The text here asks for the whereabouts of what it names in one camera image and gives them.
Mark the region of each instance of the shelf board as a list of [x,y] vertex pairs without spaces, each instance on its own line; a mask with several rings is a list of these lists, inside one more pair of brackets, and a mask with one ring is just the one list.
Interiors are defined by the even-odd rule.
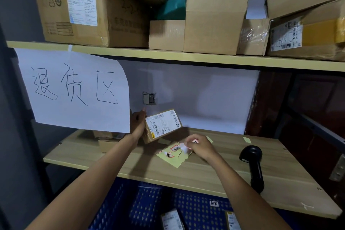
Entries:
[[162,63],[169,61],[203,63],[203,64],[222,64],[237,65],[240,67],[272,67],[287,68],[298,70],[316,70],[316,71],[332,71],[345,72],[345,62],[305,60],[282,57],[268,56],[230,56],[230,55],[214,55],[214,54],[198,54],[184,53],[179,51],[164,51],[153,49],[124,49],[112,47],[97,46],[80,46],[66,45],[55,43],[35,43],[35,42],[17,42],[7,41],[7,46],[19,49],[37,49],[37,50],[60,50],[81,52],[94,55],[118,56],[123,58],[141,58],[160,60]]
[[[249,165],[239,160],[242,149],[248,145],[243,135],[216,131],[182,128],[165,137],[178,140],[192,133],[209,136],[226,162],[248,183]],[[342,210],[327,195],[302,165],[277,139],[246,136],[263,152],[261,169],[265,189],[261,196],[275,208],[327,218],[337,218]],[[179,168],[156,154],[166,145],[153,142],[138,146],[127,158],[118,176],[148,183],[189,190],[213,196],[226,197],[222,184],[212,167],[192,153]],[[91,131],[77,130],[53,149],[43,160],[46,163],[86,170],[100,159],[98,142]]]

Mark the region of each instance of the wooden shelf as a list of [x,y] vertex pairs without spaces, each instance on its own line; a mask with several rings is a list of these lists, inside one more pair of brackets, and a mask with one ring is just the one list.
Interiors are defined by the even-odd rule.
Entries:
[[121,49],[111,47],[96,47],[96,46],[80,46],[80,45],[66,45],[55,43],[34,43],[34,42],[17,42],[7,41],[7,46],[11,48],[20,49],[38,49],[38,50],[60,50],[68,51],[71,46],[71,51],[94,54],[118,56],[125,58],[142,58],[154,59],[162,61],[181,61],[191,63],[209,63],[209,64],[225,64],[237,65],[245,67],[273,67],[273,68],[288,68],[299,70],[316,70],[316,71],[333,71],[345,72],[345,62],[332,61],[318,61],[318,60],[304,60],[282,57],[268,57],[268,56],[229,56],[229,55],[213,55],[213,54],[198,54],[198,53],[184,53],[178,51],[163,51],[152,49]]
[[[227,163],[244,180],[250,182],[249,165],[239,160],[239,154],[248,145],[242,135],[182,128],[167,135],[168,140],[181,140],[188,134],[209,136]],[[262,197],[275,208],[291,210],[327,218],[337,218],[341,209],[318,185],[301,164],[276,139],[249,137],[263,152],[261,161],[265,189]],[[156,156],[165,145],[153,142],[139,145],[132,151],[118,176],[139,181],[226,197],[215,171],[196,154],[174,168]],[[86,170],[104,154],[91,131],[78,130],[53,149],[44,161]]]

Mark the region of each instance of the sticky note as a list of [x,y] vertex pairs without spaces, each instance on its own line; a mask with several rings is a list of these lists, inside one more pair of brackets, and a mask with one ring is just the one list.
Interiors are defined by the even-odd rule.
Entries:
[[158,143],[163,144],[163,145],[170,145],[171,141],[170,140],[166,140],[164,138],[160,138],[158,140]]
[[246,141],[246,142],[249,143],[249,144],[252,143],[251,140],[250,140],[249,138],[247,138],[247,137],[243,137],[243,139],[244,139],[244,141]]
[[208,136],[206,136],[206,138],[211,142],[211,144],[213,143],[213,140],[211,138],[209,138]]
[[178,168],[189,157],[191,153],[192,152],[190,151],[189,153],[185,154],[180,147],[180,143],[174,141],[169,146],[160,151],[157,156],[173,165],[174,167]]

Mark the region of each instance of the right hand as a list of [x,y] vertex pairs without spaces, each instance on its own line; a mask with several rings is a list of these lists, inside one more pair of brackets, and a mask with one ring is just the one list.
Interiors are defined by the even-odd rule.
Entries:
[[185,145],[191,148],[198,156],[205,159],[207,162],[209,162],[211,158],[219,155],[211,142],[204,135],[193,134],[188,136],[186,138]]

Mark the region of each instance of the hand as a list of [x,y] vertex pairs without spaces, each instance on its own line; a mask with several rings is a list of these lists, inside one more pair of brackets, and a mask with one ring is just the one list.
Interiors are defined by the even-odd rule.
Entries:
[[140,112],[132,114],[130,119],[130,133],[138,143],[139,138],[144,133],[145,129],[146,109],[143,108]]
[[211,142],[204,135],[193,134],[188,136],[185,145],[207,162],[209,162],[211,158],[219,155]]

